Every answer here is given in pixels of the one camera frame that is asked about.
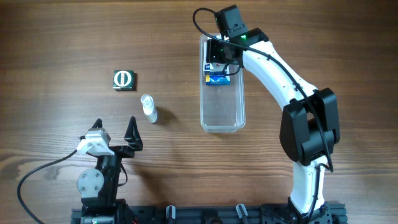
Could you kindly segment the blue VapoDrops box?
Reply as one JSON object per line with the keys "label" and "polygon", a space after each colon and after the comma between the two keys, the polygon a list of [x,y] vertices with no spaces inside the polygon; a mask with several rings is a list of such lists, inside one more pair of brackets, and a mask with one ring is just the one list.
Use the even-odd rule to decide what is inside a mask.
{"label": "blue VapoDrops box", "polygon": [[205,73],[206,85],[229,85],[231,83],[230,77],[220,73]]}

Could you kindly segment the dark green ointment box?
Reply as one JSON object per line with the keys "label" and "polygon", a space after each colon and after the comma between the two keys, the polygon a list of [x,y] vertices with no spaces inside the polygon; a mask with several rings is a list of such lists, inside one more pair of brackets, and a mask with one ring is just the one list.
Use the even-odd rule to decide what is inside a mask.
{"label": "dark green ointment box", "polygon": [[113,76],[113,89],[116,91],[133,91],[135,81],[135,74],[132,70],[115,70]]}

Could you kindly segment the white green caplets box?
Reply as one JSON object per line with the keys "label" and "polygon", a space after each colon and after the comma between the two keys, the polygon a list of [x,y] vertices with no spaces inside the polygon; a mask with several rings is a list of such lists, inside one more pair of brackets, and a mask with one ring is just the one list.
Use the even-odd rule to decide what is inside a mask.
{"label": "white green caplets box", "polygon": [[229,73],[229,66],[226,63],[205,63],[203,66],[204,75],[222,76]]}

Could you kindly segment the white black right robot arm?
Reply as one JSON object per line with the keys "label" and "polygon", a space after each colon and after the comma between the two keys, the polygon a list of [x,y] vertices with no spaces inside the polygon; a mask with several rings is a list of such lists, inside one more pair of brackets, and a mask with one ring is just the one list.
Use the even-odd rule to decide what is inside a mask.
{"label": "white black right robot arm", "polygon": [[322,188],[325,171],[333,172],[331,154],[340,140],[338,106],[330,88],[319,90],[281,58],[259,28],[248,29],[237,6],[213,13],[220,37],[211,34],[209,62],[235,65],[252,73],[282,110],[280,144],[293,162],[288,198],[291,223],[310,223],[326,212]]}

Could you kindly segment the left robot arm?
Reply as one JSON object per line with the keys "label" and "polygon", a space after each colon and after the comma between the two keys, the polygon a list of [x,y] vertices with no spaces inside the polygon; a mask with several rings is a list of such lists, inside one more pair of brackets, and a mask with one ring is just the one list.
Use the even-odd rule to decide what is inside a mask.
{"label": "left robot arm", "polygon": [[83,171],[76,186],[81,194],[82,208],[73,210],[72,223],[139,223],[126,201],[117,198],[121,172],[125,172],[122,159],[133,158],[136,151],[143,150],[136,119],[131,117],[123,146],[110,146],[111,138],[103,128],[102,120],[97,119],[93,127],[80,137],[77,153],[87,154],[97,159],[93,169]]}

